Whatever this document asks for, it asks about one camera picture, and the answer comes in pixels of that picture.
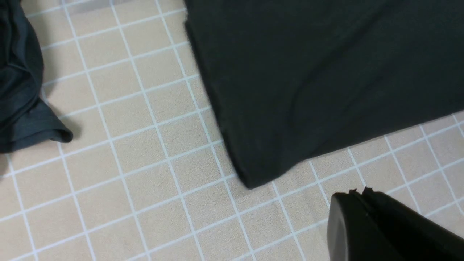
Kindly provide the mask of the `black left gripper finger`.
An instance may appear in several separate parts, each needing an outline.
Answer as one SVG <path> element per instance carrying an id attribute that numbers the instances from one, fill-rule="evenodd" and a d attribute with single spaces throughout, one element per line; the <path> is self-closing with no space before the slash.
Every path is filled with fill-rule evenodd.
<path id="1" fill-rule="evenodd" d="M 331 261 L 462 261 L 463 238 L 383 192 L 365 188 L 331 197 Z"/>

